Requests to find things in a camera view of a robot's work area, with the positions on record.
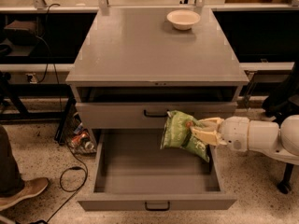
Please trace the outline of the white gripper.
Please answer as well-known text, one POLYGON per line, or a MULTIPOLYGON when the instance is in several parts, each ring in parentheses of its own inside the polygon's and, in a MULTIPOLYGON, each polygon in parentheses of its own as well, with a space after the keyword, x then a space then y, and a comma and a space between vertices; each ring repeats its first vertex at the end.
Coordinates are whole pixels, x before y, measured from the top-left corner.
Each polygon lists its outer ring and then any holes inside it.
POLYGON ((212 146, 227 145, 232 151, 248 150, 249 119, 230 117, 226 120, 216 117, 200 119, 204 129, 191 127, 192 134, 212 146))

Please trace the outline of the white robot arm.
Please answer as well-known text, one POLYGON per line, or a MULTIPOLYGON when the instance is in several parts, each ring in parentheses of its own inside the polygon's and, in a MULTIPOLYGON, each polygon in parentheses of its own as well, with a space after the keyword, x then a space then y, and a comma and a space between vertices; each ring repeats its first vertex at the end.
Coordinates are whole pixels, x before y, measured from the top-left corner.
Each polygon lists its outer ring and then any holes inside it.
POLYGON ((260 152, 274 160, 299 164, 298 116, 275 122, 247 117, 202 119, 203 128, 191 126, 192 134, 212 146, 224 145, 233 151, 260 152))

